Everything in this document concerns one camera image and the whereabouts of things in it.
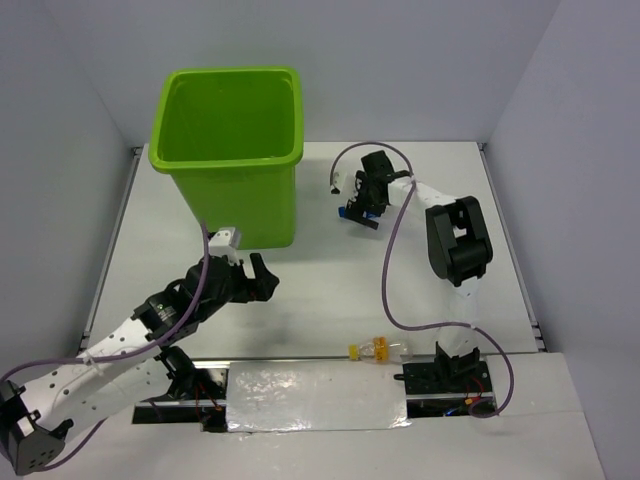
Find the clear bottle blue cap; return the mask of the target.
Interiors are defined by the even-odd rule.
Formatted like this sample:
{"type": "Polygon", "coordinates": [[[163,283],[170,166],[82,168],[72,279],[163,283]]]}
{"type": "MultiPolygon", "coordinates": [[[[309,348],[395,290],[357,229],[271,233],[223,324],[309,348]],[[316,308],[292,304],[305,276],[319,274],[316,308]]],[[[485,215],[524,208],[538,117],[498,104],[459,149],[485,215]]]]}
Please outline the clear bottle blue cap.
{"type": "Polygon", "coordinates": [[[370,225],[376,228],[378,215],[367,212],[356,205],[345,205],[338,208],[338,216],[340,218],[350,220],[361,225],[370,225]]]}

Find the clear bottle yellow cap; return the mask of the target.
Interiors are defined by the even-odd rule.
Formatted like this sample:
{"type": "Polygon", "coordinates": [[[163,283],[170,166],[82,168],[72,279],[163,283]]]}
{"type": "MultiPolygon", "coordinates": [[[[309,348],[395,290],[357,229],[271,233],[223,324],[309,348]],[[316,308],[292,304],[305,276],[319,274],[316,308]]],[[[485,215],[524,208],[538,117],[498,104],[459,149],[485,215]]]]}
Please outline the clear bottle yellow cap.
{"type": "Polygon", "coordinates": [[[362,344],[348,346],[348,358],[374,364],[402,364],[412,358],[410,345],[403,340],[392,340],[384,336],[373,337],[362,344]]]}

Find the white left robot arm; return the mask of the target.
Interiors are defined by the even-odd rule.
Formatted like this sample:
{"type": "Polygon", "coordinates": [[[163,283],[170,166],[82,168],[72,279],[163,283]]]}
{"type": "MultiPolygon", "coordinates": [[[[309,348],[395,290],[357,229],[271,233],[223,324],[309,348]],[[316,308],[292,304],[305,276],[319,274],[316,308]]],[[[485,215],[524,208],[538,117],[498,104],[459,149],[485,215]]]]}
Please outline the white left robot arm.
{"type": "Polygon", "coordinates": [[[52,371],[19,385],[1,380],[1,446],[18,476],[60,465],[68,441],[135,403],[219,389],[178,342],[229,303],[271,299],[280,281],[262,256],[241,262],[205,256],[181,279],[148,297],[115,331],[52,371]]]}

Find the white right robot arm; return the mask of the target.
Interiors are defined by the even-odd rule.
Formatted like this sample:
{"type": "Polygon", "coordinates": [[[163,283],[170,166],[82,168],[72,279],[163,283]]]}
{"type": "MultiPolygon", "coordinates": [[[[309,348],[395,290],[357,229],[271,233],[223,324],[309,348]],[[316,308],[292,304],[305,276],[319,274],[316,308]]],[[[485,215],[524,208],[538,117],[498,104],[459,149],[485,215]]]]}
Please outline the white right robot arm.
{"type": "Polygon", "coordinates": [[[387,153],[374,151],[361,158],[362,168],[345,181],[332,176],[332,192],[348,183],[353,193],[340,216],[376,230],[378,219],[390,207],[399,209],[383,257],[381,300],[385,315],[406,332],[438,330],[435,343],[435,380],[446,391],[457,391],[480,362],[477,346],[477,291],[494,257],[493,246],[479,200],[454,197],[416,180],[413,169],[394,168],[387,153]],[[390,260],[404,216],[413,212],[424,223],[426,253],[432,272],[452,289],[447,316],[428,325],[403,325],[393,317],[388,297],[390,260]]]}

